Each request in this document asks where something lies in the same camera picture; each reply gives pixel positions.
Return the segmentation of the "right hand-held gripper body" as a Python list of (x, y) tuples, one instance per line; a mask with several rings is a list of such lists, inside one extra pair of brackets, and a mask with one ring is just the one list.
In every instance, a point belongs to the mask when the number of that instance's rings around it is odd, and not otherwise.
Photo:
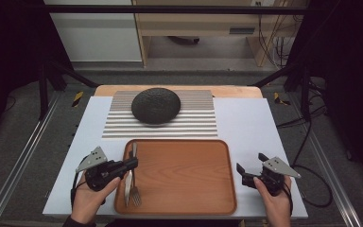
[(279, 157), (268, 158), (267, 161), (262, 162), (262, 172), (259, 175), (252, 175), (252, 178), (243, 178), (241, 176), (242, 184), (247, 187), (255, 188), (253, 178), (257, 177), (264, 183), (271, 196), (279, 195), (284, 189), (285, 176), (293, 178), (301, 177), (300, 173)]

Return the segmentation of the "aluminium floor rail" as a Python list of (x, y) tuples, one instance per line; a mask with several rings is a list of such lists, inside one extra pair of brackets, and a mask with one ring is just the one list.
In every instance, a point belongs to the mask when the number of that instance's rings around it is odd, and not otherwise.
[(302, 173), (298, 180), (304, 207), (311, 226), (362, 227), (341, 180), (326, 156), (315, 128), (324, 118), (325, 106), (320, 95), (309, 97), (310, 120), (296, 124), (299, 133), (298, 148), (289, 154), (289, 160)]
[(33, 132), (29, 136), (26, 145), (24, 146), (19, 158), (17, 159), (14, 167), (12, 168), (10, 174), (5, 180), (3, 186), (0, 189), (0, 217), (5, 210), (10, 197), (12, 196), (18, 182), (20, 181), (28, 162), (30, 161), (36, 147), (39, 145), (40, 140), (43, 137), (45, 129), (52, 118), (53, 113), (56, 111), (58, 102), (61, 99), (61, 93), (55, 92), (49, 103), (48, 109), (45, 116), (38, 121)]

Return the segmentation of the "black metal stand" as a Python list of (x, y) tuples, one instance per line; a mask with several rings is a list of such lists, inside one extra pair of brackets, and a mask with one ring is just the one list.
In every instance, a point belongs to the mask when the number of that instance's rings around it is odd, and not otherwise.
[(48, 92), (47, 82), (50, 82), (55, 91), (64, 91), (67, 83), (65, 82), (63, 75), (70, 76), (82, 84), (90, 87), (97, 88), (98, 83), (95, 83), (81, 74), (77, 73), (74, 69), (66, 67), (58, 61), (46, 61), (41, 63), (38, 68), (39, 78), (39, 91), (40, 91), (40, 120), (43, 120), (48, 113)]
[(281, 76), (287, 76), (284, 84), (284, 89), (287, 92), (296, 91), (298, 86), (301, 86), (301, 114), (305, 121), (309, 121), (310, 111), (309, 111), (309, 87), (310, 87), (310, 71), (305, 65), (298, 63), (292, 63), (285, 68), (282, 68), (270, 76), (253, 83), (254, 87), (262, 88), (263, 86), (269, 84), (275, 79)]

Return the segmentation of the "person's left hand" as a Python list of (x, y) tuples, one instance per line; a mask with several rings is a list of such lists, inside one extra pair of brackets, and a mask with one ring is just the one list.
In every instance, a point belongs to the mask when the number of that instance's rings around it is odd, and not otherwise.
[(77, 183), (76, 195), (70, 218), (80, 224), (91, 225), (102, 202), (117, 188), (121, 179), (111, 180), (102, 190), (95, 192), (82, 176)]

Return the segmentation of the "dark textured plate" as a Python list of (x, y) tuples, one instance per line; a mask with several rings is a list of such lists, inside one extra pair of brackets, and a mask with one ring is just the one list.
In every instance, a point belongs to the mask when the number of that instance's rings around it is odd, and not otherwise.
[(181, 109), (178, 95), (165, 88), (140, 92), (131, 102), (131, 112), (142, 123), (160, 125), (174, 119)]

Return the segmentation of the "silver fork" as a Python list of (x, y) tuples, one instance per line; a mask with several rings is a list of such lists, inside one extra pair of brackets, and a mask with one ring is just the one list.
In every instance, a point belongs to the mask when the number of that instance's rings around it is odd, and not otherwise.
[(131, 171), (131, 174), (132, 177), (131, 177), (131, 186), (130, 186), (130, 198), (132, 199), (134, 205), (138, 207), (142, 204), (142, 201), (138, 187), (136, 186), (134, 170)]

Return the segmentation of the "person's right hand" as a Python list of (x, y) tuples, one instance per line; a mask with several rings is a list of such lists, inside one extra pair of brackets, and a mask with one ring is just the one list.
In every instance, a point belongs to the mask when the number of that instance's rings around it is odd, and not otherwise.
[(257, 191), (263, 199), (268, 218), (290, 218), (290, 201), (288, 195), (281, 193), (278, 196), (271, 196), (264, 183), (257, 177), (253, 178)]

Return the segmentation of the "striped placemat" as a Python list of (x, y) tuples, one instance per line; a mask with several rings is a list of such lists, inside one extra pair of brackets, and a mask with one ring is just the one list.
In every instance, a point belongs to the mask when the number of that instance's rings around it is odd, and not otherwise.
[(102, 132), (103, 139), (120, 138), (216, 138), (216, 115), (209, 90), (175, 90), (181, 109), (169, 122), (152, 125), (132, 114), (132, 101), (142, 91), (118, 91)]

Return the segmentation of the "black curtain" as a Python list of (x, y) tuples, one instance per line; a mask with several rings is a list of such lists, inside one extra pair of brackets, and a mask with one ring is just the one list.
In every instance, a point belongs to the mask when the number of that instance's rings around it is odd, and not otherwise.
[(326, 82), (326, 103), (363, 164), (363, 0), (308, 0), (288, 61)]
[(0, 118), (9, 93), (38, 79), (42, 63), (71, 68), (44, 0), (0, 0)]

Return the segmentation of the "black horizontal bar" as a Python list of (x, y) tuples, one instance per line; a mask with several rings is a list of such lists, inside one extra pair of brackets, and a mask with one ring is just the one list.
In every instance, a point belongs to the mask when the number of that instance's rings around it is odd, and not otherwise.
[(101, 5), (44, 5), (52, 13), (176, 13), (176, 14), (266, 14), (305, 15), (314, 10), (286, 7), (216, 7), (216, 6), (101, 6)]

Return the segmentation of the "wooden tray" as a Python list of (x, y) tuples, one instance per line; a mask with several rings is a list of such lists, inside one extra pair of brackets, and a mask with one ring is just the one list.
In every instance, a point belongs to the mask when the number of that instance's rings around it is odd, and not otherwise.
[(228, 145), (222, 140), (140, 139), (134, 176), (142, 203), (126, 203), (125, 186), (115, 193), (114, 210), (138, 216), (228, 216), (236, 210)]

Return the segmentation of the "light wooden desk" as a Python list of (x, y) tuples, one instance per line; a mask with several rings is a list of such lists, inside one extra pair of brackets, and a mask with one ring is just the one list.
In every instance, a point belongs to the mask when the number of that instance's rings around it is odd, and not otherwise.
[[(217, 6), (304, 8), (310, 0), (131, 0), (134, 6)], [(139, 35), (240, 36), (249, 42), (256, 64), (263, 66), (276, 37), (293, 36), (301, 23), (291, 15), (137, 13)]]

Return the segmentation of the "person's dark clothing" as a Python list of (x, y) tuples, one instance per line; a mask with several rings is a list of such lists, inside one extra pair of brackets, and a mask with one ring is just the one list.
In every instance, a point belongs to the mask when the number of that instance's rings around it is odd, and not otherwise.
[(105, 227), (239, 227), (233, 219), (115, 219)]

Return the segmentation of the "yellow black floor tape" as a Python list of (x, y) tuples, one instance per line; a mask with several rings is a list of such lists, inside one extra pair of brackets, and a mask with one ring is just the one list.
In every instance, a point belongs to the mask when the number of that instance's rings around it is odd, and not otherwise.
[(274, 103), (281, 104), (281, 105), (286, 105), (286, 106), (291, 105), (291, 103), (289, 101), (281, 100), (278, 93), (275, 92), (273, 95), (274, 95)]
[(77, 107), (81, 98), (83, 96), (83, 92), (77, 92), (76, 95), (75, 95), (75, 98), (73, 100), (73, 103), (72, 103), (72, 107)]

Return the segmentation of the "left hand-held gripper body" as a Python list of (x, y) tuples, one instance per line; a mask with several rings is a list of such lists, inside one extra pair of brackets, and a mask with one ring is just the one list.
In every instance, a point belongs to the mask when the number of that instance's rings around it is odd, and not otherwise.
[(102, 190), (114, 178), (123, 178), (120, 171), (125, 161), (109, 160), (101, 147), (90, 152), (76, 168), (76, 173), (84, 172), (85, 182), (94, 191)]

